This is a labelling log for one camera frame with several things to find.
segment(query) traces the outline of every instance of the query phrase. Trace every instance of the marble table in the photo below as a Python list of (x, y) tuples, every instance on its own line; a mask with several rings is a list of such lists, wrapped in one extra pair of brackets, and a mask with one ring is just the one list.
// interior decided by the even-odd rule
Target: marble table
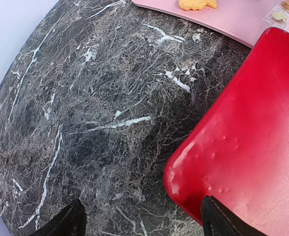
[(60, 1), (0, 86), (0, 214), (13, 235), (79, 198), (92, 236), (198, 236), (163, 169), (250, 49), (130, 0)]

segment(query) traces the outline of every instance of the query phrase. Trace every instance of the packaged snack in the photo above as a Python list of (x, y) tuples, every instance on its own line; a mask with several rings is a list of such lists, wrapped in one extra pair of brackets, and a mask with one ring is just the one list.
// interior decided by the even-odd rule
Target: packaged snack
[(281, 3), (275, 5), (263, 18), (272, 27), (286, 30), (289, 27), (289, 12), (285, 10)]

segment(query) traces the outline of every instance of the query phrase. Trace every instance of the white marble vein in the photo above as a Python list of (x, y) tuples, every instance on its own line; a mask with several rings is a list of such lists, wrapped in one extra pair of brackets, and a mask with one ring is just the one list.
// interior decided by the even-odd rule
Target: white marble vein
[(109, 232), (105, 232), (103, 230), (100, 231), (102, 234), (104, 235), (109, 235), (109, 236), (127, 236), (127, 235), (116, 235), (116, 234), (112, 234), (112, 233), (109, 233)]
[(148, 25), (148, 24), (143, 24), (144, 26), (146, 27), (149, 27), (157, 32), (159, 32), (161, 35), (162, 35), (162, 38), (156, 40), (156, 44), (162, 44), (163, 42), (165, 41), (169, 41), (169, 40), (172, 40), (172, 41), (176, 41), (176, 42), (179, 42), (179, 43), (183, 43), (185, 41), (185, 39), (183, 37), (180, 37), (180, 36), (176, 36), (176, 35), (167, 35), (164, 31), (162, 31), (160, 28), (158, 27), (155, 27), (155, 26), (151, 26), (151, 25)]
[(198, 69), (198, 71), (202, 71), (203, 76), (205, 76), (205, 69), (204, 68)]
[(190, 69), (188, 68), (188, 66), (182, 68), (182, 71), (185, 71), (185, 75), (190, 75)]
[(143, 231), (144, 236), (148, 236), (148, 232), (146, 231), (146, 228), (142, 220), (140, 221), (140, 225), (141, 225), (141, 229)]
[(18, 187), (18, 189), (23, 192), (24, 190), (22, 189), (22, 187), (20, 186), (20, 184), (13, 178), (13, 183), (16, 185), (16, 187)]
[(48, 31), (48, 33), (46, 34), (46, 36), (44, 37), (44, 39), (42, 40), (42, 42), (39, 44), (39, 46), (34, 49), (32, 51), (32, 60), (31, 62), (29, 63), (29, 65), (27, 66), (27, 69), (26, 71), (24, 72), (23, 76), (18, 76), (18, 78), (20, 78), (20, 82), (18, 83), (18, 85), (16, 86), (17, 87), (17, 90), (16, 90), (16, 94), (15, 94), (15, 98), (14, 98), (14, 101), (12, 103), (12, 108), (11, 108), (11, 112), (10, 112), (10, 115), (8, 116), (8, 119), (7, 119), (7, 125), (5, 127), (5, 130), (7, 129), (7, 126), (8, 124), (10, 123), (10, 120), (11, 120), (11, 116), (13, 114), (13, 111), (14, 111), (14, 107), (16, 105), (16, 101), (17, 101), (17, 98), (20, 94), (20, 91), (21, 91), (21, 88), (22, 88), (22, 84), (24, 82), (24, 78), (25, 78), (25, 75), (28, 73), (28, 71), (30, 70), (31, 66), (37, 61), (37, 53), (39, 52), (40, 50), (40, 47), (42, 46), (42, 44), (45, 42), (45, 40), (47, 39), (47, 37), (50, 35), (51, 32), (54, 32), (55, 30), (55, 26), (52, 26), (51, 29)]
[(160, 75), (167, 76), (168, 78), (172, 79), (175, 82), (175, 84), (184, 89), (186, 92), (190, 92), (190, 87), (182, 83), (176, 76), (174, 76), (172, 71), (165, 71), (165, 74), (160, 73)]
[(21, 77), (21, 74), (20, 74), (20, 70), (19, 70), (19, 69), (17, 69), (17, 71), (13, 71), (13, 70), (10, 70), (10, 71), (11, 71), (11, 73), (12, 73), (13, 75), (16, 75), (18, 79)]
[(115, 197), (112, 198), (112, 200), (119, 200), (124, 196), (124, 193), (116, 193)]
[(60, 152), (60, 149), (61, 149), (61, 141), (62, 141), (62, 133), (60, 131), (60, 128), (58, 129), (58, 132), (57, 132), (57, 135), (55, 137), (55, 142), (54, 142), (54, 145), (55, 145), (55, 148), (56, 148), (56, 151), (55, 151), (55, 156), (51, 162), (51, 164), (49, 165), (49, 168), (48, 168), (48, 171), (47, 171), (47, 174), (46, 174), (46, 178), (44, 180), (44, 184), (43, 184), (43, 193), (41, 195), (41, 200), (40, 200), (40, 203), (39, 205), (37, 206), (36, 210), (35, 210), (35, 213), (30, 217), (28, 218), (28, 220), (26, 221), (26, 223), (22, 226), (19, 227), (19, 229), (22, 229), (22, 228), (25, 228), (36, 216), (36, 221), (35, 221), (35, 227), (36, 227), (36, 230), (38, 229), (39, 227), (39, 220), (40, 220), (40, 209), (42, 208), (42, 206), (44, 205), (44, 202), (45, 202), (45, 199), (47, 197), (47, 183), (48, 183), (48, 180), (49, 180), (49, 177), (50, 177), (50, 171), (52, 169), (52, 167), (54, 166), (58, 156), (59, 156), (59, 152)]
[(75, 83), (75, 81), (70, 85), (70, 87), (69, 87), (69, 90), (70, 90), (70, 91), (73, 89), (74, 83)]
[(0, 216), (3, 215), (4, 211), (7, 209), (8, 206), (9, 206), (9, 203), (8, 203), (8, 201), (7, 201), (7, 202), (5, 202), (5, 205), (3, 206), (3, 209), (2, 209), (2, 211), (1, 211), (1, 213), (0, 213)]
[(114, 2), (114, 3), (111, 3), (111, 4), (108, 4), (106, 6), (104, 6), (100, 11), (98, 11), (97, 13), (93, 14), (92, 16), (86, 18), (87, 20), (90, 19), (90, 18), (93, 18), (97, 15), (99, 15), (100, 13), (102, 13), (103, 11), (105, 11), (106, 9), (110, 8), (110, 7), (113, 7), (113, 6), (117, 6), (119, 4), (126, 4), (126, 1), (125, 0), (120, 0), (120, 1), (117, 1), (117, 2)]
[(99, 47), (99, 44), (96, 44), (88, 48), (87, 52), (83, 55), (85, 57), (85, 63), (91, 60), (96, 60), (98, 47)]
[(140, 101), (138, 101), (137, 103), (135, 103), (133, 106), (131, 106), (131, 107), (123, 110), (122, 112), (121, 112), (121, 111), (116, 111), (114, 119), (117, 119), (117, 117), (119, 117), (119, 116), (120, 116), (121, 114), (123, 114), (124, 112), (129, 111), (130, 109), (136, 107), (136, 106), (139, 105), (143, 100), (144, 100), (144, 98), (142, 98)]
[(199, 41), (201, 41), (201, 34), (200, 33), (195, 33), (195, 34), (193, 34), (193, 41), (194, 42), (199, 42)]
[(51, 96), (50, 96), (50, 101), (48, 101), (46, 103), (46, 108), (43, 107), (42, 109), (44, 110), (44, 116), (46, 118), (46, 120), (48, 121), (49, 118), (50, 118), (50, 113), (52, 111), (52, 104), (54, 103), (55, 101), (55, 97), (56, 97), (56, 94), (53, 93)]
[(127, 220), (132, 224), (132, 231), (136, 234), (136, 235), (142, 235), (136, 232), (136, 223), (134, 220), (129, 219), (124, 213), (123, 211), (119, 208), (116, 207), (116, 210)]
[(140, 122), (149, 121), (149, 120), (151, 120), (151, 116), (140, 117), (140, 118), (136, 118), (136, 119), (129, 119), (129, 120), (126, 120), (126, 121), (123, 121), (123, 122), (119, 122), (119, 123), (116, 123), (116, 124), (108, 124), (108, 125), (104, 125), (104, 126), (101, 125), (101, 126), (97, 126), (97, 127), (93, 128), (93, 129), (89, 129), (89, 130), (84, 131), (84, 132), (73, 132), (73, 133), (70, 133), (70, 134), (84, 134), (84, 133), (93, 132), (93, 131), (100, 130), (100, 129), (116, 129), (118, 127), (124, 127), (124, 126), (130, 127), (133, 124), (138, 124)]

